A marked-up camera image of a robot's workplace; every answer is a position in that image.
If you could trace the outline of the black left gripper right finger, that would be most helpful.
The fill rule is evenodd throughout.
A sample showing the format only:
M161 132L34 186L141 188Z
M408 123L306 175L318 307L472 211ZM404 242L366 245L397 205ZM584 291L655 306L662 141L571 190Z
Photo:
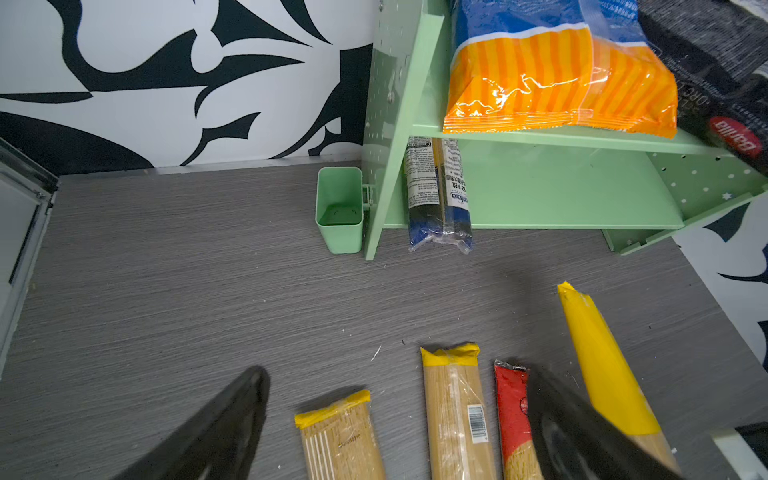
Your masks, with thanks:
M528 419L545 479L679 479L549 370L528 367Z

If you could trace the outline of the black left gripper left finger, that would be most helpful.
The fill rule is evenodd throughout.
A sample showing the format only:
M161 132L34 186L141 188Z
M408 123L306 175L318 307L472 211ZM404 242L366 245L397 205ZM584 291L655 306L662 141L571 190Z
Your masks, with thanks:
M267 419L270 376L251 366L118 479L246 479Z

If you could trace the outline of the red spaghetti pack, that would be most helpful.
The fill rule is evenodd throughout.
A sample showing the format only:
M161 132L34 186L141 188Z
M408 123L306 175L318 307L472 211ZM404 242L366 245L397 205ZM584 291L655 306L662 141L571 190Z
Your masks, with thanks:
M543 479L528 419L528 370L495 360L494 373L504 478Z

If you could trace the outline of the yellow spaghetti pack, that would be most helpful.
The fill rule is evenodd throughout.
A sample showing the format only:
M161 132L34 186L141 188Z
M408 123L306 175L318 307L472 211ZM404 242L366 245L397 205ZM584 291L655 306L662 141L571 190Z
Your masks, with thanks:
M386 477L370 402L371 393L360 390L324 408L295 416L311 480Z
M557 290L592 406L647 454L679 474L661 426L596 304L568 282Z
M480 348L420 350L433 479L495 479L486 406L480 379Z

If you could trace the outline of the clear blue spaghetti pack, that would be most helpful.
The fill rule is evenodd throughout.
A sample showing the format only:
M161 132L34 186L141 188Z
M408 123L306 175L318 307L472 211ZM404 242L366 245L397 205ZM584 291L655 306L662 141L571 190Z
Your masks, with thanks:
M428 244L473 248L462 156L454 139L411 137L406 146L409 249Z

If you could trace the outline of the blue orange pasta bag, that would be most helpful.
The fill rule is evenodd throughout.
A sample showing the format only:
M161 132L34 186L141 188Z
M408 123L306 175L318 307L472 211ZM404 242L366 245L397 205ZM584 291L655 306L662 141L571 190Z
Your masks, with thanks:
M678 95L635 1L453 1L444 133L581 126L671 139Z

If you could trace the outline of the black pasta bag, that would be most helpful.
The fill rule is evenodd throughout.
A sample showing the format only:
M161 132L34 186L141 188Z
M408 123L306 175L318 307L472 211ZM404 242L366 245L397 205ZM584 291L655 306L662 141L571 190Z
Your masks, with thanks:
M641 1L679 93L678 126L767 172L767 3Z

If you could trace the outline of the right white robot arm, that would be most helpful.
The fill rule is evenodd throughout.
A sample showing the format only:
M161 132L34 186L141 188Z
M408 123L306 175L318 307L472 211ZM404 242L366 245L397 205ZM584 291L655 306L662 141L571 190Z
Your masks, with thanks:
M768 479L766 422L719 429L710 435L739 479Z

